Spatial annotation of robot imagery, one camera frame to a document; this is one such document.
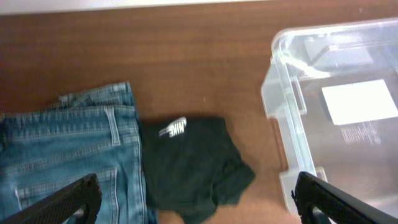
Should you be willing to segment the black Nike t-shirt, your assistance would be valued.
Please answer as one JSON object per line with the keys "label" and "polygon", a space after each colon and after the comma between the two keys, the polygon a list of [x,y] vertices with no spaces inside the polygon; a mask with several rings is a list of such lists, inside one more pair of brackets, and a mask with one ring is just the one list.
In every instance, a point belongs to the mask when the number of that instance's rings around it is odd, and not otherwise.
{"label": "black Nike t-shirt", "polygon": [[203,223],[236,205],[255,179],[220,117],[147,121],[140,127],[147,205]]}

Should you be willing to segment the dark blue denim jeans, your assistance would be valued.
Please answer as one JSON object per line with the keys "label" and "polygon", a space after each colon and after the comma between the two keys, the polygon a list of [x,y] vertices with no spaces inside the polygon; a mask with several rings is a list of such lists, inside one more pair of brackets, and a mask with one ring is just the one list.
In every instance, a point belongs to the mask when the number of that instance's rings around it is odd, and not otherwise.
{"label": "dark blue denim jeans", "polygon": [[138,113],[128,82],[1,118],[1,218],[96,174],[98,223],[157,223],[146,203]]}

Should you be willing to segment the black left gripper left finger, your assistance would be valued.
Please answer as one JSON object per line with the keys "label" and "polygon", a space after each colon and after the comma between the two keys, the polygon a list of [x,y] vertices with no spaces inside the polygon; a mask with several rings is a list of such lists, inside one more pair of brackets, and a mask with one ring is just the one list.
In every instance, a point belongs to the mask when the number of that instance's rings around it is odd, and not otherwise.
{"label": "black left gripper left finger", "polygon": [[88,174],[39,202],[1,221],[3,224],[74,223],[93,224],[101,208],[102,191],[97,175]]}

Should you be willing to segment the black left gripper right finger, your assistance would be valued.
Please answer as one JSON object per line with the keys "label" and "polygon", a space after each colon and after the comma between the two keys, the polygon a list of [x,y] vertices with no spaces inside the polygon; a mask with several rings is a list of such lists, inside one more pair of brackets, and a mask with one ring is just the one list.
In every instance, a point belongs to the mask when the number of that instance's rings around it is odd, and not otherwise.
{"label": "black left gripper right finger", "polygon": [[292,199],[303,224],[397,224],[397,218],[304,171],[298,175]]}

